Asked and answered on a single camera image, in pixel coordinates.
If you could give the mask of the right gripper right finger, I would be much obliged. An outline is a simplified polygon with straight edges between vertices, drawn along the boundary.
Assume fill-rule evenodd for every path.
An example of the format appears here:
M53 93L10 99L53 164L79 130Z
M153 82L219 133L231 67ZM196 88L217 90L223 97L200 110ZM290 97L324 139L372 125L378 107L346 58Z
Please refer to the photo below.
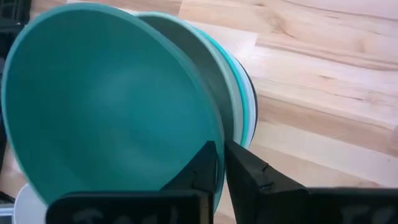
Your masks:
M304 223L308 190L234 141L224 149L234 216L241 224Z

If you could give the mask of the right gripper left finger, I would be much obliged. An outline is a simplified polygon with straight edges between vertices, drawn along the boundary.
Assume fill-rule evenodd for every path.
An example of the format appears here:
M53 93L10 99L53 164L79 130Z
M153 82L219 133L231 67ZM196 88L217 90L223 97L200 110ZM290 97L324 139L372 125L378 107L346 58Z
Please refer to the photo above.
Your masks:
M207 141L190 162L161 190L216 191L218 154L214 141Z

